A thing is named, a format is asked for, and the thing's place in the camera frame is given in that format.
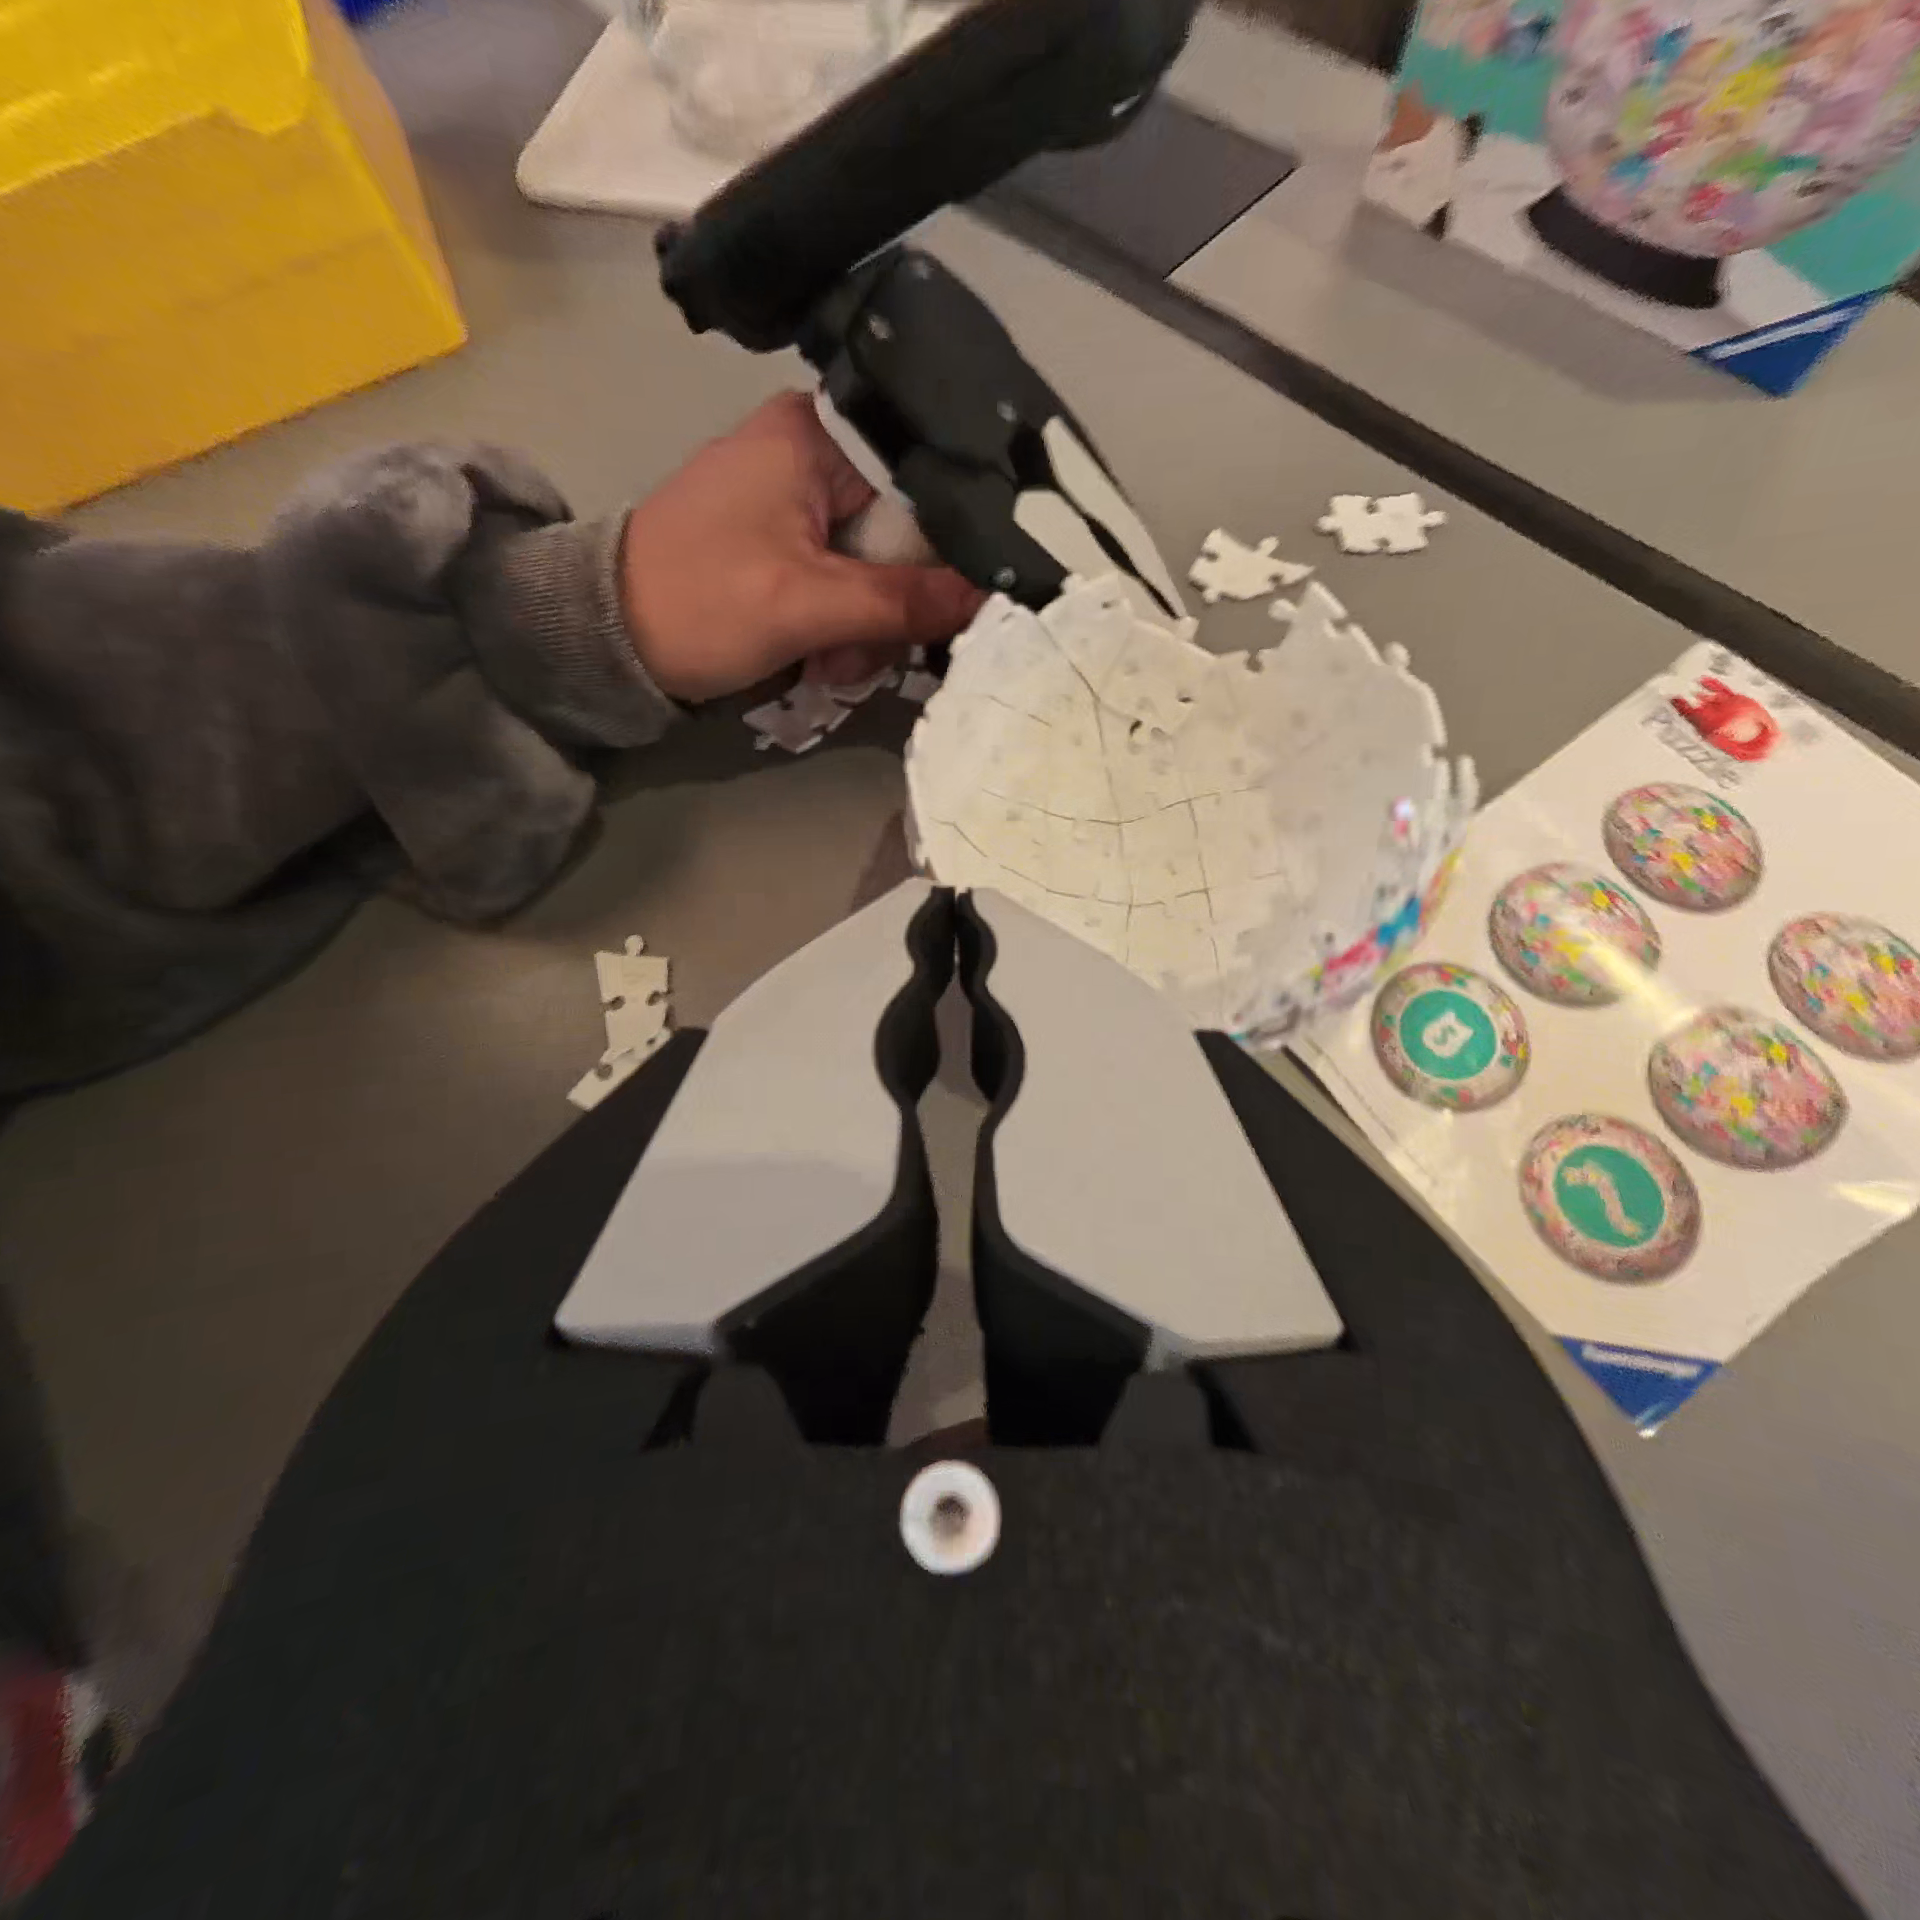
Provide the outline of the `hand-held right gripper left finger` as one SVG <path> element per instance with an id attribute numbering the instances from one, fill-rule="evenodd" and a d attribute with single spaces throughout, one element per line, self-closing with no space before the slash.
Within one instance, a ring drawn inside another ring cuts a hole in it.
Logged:
<path id="1" fill-rule="evenodd" d="M 898 886 L 705 1031 L 566 1289 L 573 1346 L 716 1358 L 923 1172 L 953 891 Z"/>

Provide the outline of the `puzzle box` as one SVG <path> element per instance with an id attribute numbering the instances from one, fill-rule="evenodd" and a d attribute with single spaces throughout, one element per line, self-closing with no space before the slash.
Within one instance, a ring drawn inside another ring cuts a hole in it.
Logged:
<path id="1" fill-rule="evenodd" d="M 1790 396 L 1915 272 L 1917 6 L 1419 6 L 1361 200 Z"/>

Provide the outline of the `yellow object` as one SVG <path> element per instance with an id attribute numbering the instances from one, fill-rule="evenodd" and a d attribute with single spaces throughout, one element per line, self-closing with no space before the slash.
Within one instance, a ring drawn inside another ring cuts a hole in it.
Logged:
<path id="1" fill-rule="evenodd" d="M 3 499 L 62 512 L 464 348 L 339 6 L 3 6 Z"/>

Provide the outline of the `person's left hand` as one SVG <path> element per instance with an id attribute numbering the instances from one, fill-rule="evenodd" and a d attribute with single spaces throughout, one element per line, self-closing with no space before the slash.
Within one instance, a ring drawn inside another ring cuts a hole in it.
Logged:
<path id="1" fill-rule="evenodd" d="M 618 548 L 618 602 L 646 676 L 702 706 L 793 668 L 866 682 L 958 636 L 986 604 L 960 575 L 832 544 L 873 502 L 800 392 L 696 454 L 628 512 Z"/>

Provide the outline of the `colourful puzzle ball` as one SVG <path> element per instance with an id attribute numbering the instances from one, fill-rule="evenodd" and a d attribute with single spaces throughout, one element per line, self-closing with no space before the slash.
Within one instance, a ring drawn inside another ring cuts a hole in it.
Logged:
<path id="1" fill-rule="evenodd" d="M 1214 654 L 1118 576 L 1042 614 L 994 598 L 902 751 L 920 874 L 1249 1050 L 1354 1008 L 1446 891 L 1481 785 L 1403 647 L 1317 583 L 1276 614 L 1273 646 Z"/>

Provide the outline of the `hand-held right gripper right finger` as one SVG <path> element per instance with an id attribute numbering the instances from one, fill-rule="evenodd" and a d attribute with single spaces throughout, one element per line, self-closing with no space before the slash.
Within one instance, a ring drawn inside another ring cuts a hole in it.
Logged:
<path id="1" fill-rule="evenodd" d="M 1333 1350 L 1339 1312 L 1178 1001 L 1005 895 L 958 905 L 1005 1060 L 977 1196 L 1012 1256 L 1115 1314 L 1145 1369 Z"/>

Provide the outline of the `white stand base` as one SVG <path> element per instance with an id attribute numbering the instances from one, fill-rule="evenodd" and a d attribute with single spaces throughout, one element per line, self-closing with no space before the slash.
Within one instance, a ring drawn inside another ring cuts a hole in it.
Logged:
<path id="1" fill-rule="evenodd" d="M 803 132 L 962 7 L 634 2 L 517 161 L 537 207 L 676 220 Z"/>

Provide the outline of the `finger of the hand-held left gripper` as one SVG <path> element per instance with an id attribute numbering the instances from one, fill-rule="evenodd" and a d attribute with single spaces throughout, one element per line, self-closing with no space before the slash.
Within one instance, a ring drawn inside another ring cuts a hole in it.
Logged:
<path id="1" fill-rule="evenodd" d="M 1122 575 L 1122 561 L 1099 542 L 1098 528 L 1064 495 L 1049 487 L 1016 496 L 1016 526 L 1072 582 L 1099 582 Z"/>
<path id="2" fill-rule="evenodd" d="M 1164 615 L 1186 619 L 1188 609 L 1182 588 L 1164 562 L 1157 540 L 1132 499 L 1121 491 L 1098 451 L 1083 439 L 1080 426 L 1067 417 L 1052 417 L 1042 426 L 1040 439 L 1059 491 L 1076 507 L 1089 528 L 1104 538 L 1118 564 L 1140 583 Z"/>

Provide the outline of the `person's dark grey hoodie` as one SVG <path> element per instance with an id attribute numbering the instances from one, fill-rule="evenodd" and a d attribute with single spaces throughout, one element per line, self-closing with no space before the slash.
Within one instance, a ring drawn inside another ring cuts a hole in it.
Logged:
<path id="1" fill-rule="evenodd" d="M 65 1482 L 42 1384 L 3 1299 L 3 1646 L 58 1671 L 90 1663 Z"/>

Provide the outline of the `person's left forearm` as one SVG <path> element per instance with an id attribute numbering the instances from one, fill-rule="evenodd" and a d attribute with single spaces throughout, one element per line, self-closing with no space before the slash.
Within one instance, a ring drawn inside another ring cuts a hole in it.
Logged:
<path id="1" fill-rule="evenodd" d="M 488 927 L 564 872 L 604 760 L 680 710 L 618 519 L 505 448 L 313 474 L 253 544 L 5 512 L 5 1110 L 141 1066 L 373 895 Z"/>

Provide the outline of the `puzzle instruction sheet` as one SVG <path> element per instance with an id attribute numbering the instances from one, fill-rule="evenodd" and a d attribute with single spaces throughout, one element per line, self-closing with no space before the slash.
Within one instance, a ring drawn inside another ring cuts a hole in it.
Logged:
<path id="1" fill-rule="evenodd" d="M 1697 646 L 1293 1055 L 1641 1434 L 1915 1216 L 1915 779 Z"/>

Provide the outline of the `black table divider strip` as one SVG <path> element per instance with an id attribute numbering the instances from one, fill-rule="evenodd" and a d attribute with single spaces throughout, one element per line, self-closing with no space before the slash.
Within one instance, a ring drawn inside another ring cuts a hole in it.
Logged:
<path id="1" fill-rule="evenodd" d="M 1512 536 L 1595 579 L 1697 638 L 1742 651 L 1776 682 L 1917 755 L 1917 688 L 1838 640 L 1436 433 L 1310 356 L 1147 272 L 1113 243 L 1030 200 L 990 192 L 973 207 L 998 234 L 1164 326 L 1318 424 L 1362 443 Z"/>

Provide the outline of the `red fabric item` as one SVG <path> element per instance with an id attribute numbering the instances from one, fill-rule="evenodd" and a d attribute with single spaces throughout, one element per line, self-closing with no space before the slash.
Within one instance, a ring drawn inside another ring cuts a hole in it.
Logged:
<path id="1" fill-rule="evenodd" d="M 3 1663 L 3 1908 L 19 1907 L 88 1823 L 84 1752 L 98 1692 L 83 1671 Z"/>

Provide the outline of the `black mat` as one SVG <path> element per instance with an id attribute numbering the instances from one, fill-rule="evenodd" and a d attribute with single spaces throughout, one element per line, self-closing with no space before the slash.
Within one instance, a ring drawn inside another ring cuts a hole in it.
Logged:
<path id="1" fill-rule="evenodd" d="M 1033 159 L 992 192 L 992 208 L 1024 231 L 1166 282 L 1299 164 L 1288 145 L 1154 98 L 1104 147 Z"/>

